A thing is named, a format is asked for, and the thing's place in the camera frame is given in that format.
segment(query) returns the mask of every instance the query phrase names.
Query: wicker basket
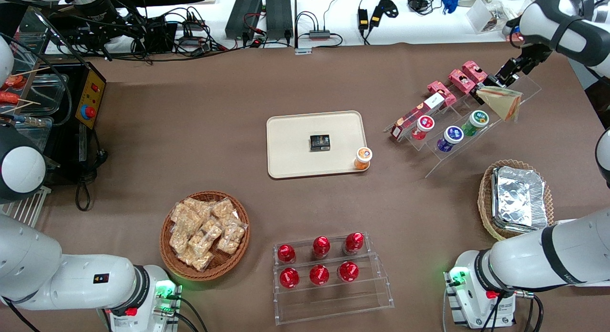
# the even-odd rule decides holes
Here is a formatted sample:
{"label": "wicker basket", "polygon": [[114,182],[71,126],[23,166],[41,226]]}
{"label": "wicker basket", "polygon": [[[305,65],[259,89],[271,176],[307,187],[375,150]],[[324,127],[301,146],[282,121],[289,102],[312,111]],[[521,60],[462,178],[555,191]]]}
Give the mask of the wicker basket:
{"label": "wicker basket", "polygon": [[[505,159],[503,161],[497,161],[490,165],[488,169],[483,174],[483,179],[481,180],[481,187],[479,188],[479,200],[477,204],[479,206],[479,212],[481,213],[481,220],[483,221],[483,226],[492,235],[495,239],[499,241],[503,241],[506,238],[519,236],[519,233],[502,230],[497,227],[492,221],[492,171],[497,167],[512,167],[513,169],[525,169],[530,171],[535,171],[541,178],[542,175],[536,171],[536,169],[530,167],[527,163],[523,163],[520,161],[515,161],[514,159]],[[549,225],[553,225],[553,198],[551,197],[551,190],[549,189],[549,185],[546,184],[544,186],[544,206],[547,211],[547,222]]]}
{"label": "wicker basket", "polygon": [[[229,198],[233,203],[233,206],[237,210],[237,215],[242,222],[250,225],[250,221],[248,220],[248,214],[246,210],[242,206],[242,204],[237,201],[235,197],[227,193],[223,193],[222,191],[200,191],[199,193],[194,193],[189,195],[190,198],[194,198],[200,201],[220,201],[223,198]],[[170,237],[172,233],[170,230],[174,222],[170,219],[170,215],[168,214],[163,222],[163,227],[161,227],[161,236],[159,237],[159,248],[161,248],[161,258],[163,258],[163,262],[166,267],[170,269],[176,275],[185,278],[191,281],[209,281],[214,280],[225,273],[229,272],[237,263],[241,260],[246,252],[246,248],[248,248],[248,243],[250,241],[250,226],[246,229],[246,234],[244,238],[242,238],[242,243],[237,248],[235,254],[227,254],[220,250],[216,249],[216,244],[218,241],[215,241],[212,246],[212,253],[214,257],[212,258],[210,264],[207,268],[199,272],[194,267],[190,267],[183,262],[181,262],[177,257],[174,249],[170,247]]]}

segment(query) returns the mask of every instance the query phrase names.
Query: pink box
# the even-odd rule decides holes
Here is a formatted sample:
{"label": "pink box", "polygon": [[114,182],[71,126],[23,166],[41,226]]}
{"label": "pink box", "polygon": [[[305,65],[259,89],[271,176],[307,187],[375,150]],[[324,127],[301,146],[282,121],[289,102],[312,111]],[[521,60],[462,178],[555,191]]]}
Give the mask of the pink box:
{"label": "pink box", "polygon": [[483,69],[481,69],[473,60],[469,60],[464,63],[464,65],[462,65],[462,71],[475,83],[481,83],[488,76],[488,74],[483,71]]}
{"label": "pink box", "polygon": [[447,87],[445,87],[445,85],[439,80],[427,85],[427,91],[432,94],[439,93],[445,98],[445,102],[443,102],[443,106],[441,108],[449,107],[457,101],[455,95],[453,95],[453,93],[451,93],[451,91],[447,89]]}
{"label": "pink box", "polygon": [[459,71],[458,69],[453,69],[451,74],[449,74],[449,80],[451,83],[455,84],[455,86],[462,91],[462,93],[467,94],[475,87],[475,82],[471,81],[466,77],[464,73]]}

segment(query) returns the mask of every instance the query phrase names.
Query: wooden skewer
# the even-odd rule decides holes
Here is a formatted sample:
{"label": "wooden skewer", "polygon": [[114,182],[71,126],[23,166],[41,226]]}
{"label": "wooden skewer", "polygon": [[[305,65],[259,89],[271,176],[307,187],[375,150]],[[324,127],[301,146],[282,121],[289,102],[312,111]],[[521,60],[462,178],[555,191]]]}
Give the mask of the wooden skewer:
{"label": "wooden skewer", "polygon": [[2,112],[2,113],[0,113],[0,114],[6,114],[6,113],[10,113],[10,112],[15,111],[15,110],[17,110],[17,109],[19,109],[19,108],[24,108],[25,106],[29,106],[29,105],[31,105],[31,104],[39,104],[39,103],[29,101],[29,103],[26,103],[26,104],[24,104],[23,106],[19,106],[19,107],[11,108],[11,109],[9,109],[8,111],[4,111],[4,112]]}
{"label": "wooden skewer", "polygon": [[50,67],[46,67],[46,68],[38,68],[38,69],[36,69],[36,70],[30,70],[30,71],[26,71],[26,72],[24,72],[24,73],[20,73],[20,74],[14,74],[13,76],[20,76],[20,75],[22,76],[22,75],[25,75],[25,74],[31,74],[31,73],[35,73],[35,72],[40,71],[40,70],[47,70],[47,69],[50,69]]}

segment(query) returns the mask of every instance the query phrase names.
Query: red bottle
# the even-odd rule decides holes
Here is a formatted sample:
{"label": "red bottle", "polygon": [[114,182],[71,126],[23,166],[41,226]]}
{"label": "red bottle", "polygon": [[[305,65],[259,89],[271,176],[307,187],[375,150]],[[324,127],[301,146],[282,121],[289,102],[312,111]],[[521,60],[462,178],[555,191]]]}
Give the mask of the red bottle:
{"label": "red bottle", "polygon": [[362,248],[362,245],[364,245],[364,235],[360,232],[356,232],[345,238],[343,249],[345,254],[357,254],[358,250]]}
{"label": "red bottle", "polygon": [[299,273],[293,268],[283,269],[279,274],[279,283],[288,289],[292,289],[299,284]]}
{"label": "red bottle", "polygon": [[327,237],[317,237],[314,240],[314,256],[319,260],[326,257],[331,250],[331,242]]}
{"label": "red bottle", "polygon": [[315,265],[309,272],[309,279],[311,280],[311,283],[315,284],[316,286],[322,286],[328,282],[330,276],[331,275],[328,272],[328,269],[324,265],[320,264]]}
{"label": "red bottle", "polygon": [[352,282],[353,280],[357,279],[359,272],[360,270],[358,269],[358,265],[349,261],[343,262],[337,268],[337,274],[343,282]]}
{"label": "red bottle", "polygon": [[296,261],[296,254],[293,247],[284,244],[277,249],[277,258],[284,264],[292,264]]}

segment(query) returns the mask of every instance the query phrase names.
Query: table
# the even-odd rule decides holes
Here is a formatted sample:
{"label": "table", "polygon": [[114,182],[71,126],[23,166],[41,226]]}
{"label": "table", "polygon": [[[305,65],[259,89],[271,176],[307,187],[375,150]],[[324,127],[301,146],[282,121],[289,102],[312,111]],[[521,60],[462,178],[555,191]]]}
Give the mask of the table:
{"label": "table", "polygon": [[[93,210],[74,207],[74,187],[55,187],[38,228],[66,253],[116,254],[134,264],[163,266],[159,230],[175,202],[196,191],[226,191],[250,215],[250,246],[224,278],[181,282],[211,332],[438,332],[442,271],[463,251],[494,242],[476,202],[490,163],[513,158],[540,171],[553,193],[556,219],[582,217],[610,204],[593,156],[603,128],[561,55],[531,73],[542,91],[521,108],[517,124],[497,126],[426,180],[429,159],[382,132],[421,102],[427,84],[464,61],[475,59],[493,71],[515,54],[504,43],[479,43],[451,50],[444,45],[321,49],[307,57],[288,49],[244,50],[152,67],[94,60],[110,81],[97,125],[110,156],[90,186]],[[362,114],[375,153],[368,171],[294,180],[268,176],[269,117],[349,109]],[[575,123],[579,128],[565,130]],[[273,243],[355,230],[372,236],[396,308],[276,327]],[[541,293],[543,332],[610,325],[608,293],[568,287]],[[523,330],[527,305],[518,302],[517,326],[503,331]],[[186,309],[183,313],[194,319]],[[44,332],[105,331],[92,310],[24,315]],[[447,319],[449,331],[467,331]],[[4,306],[0,321],[3,330],[28,331]]]}

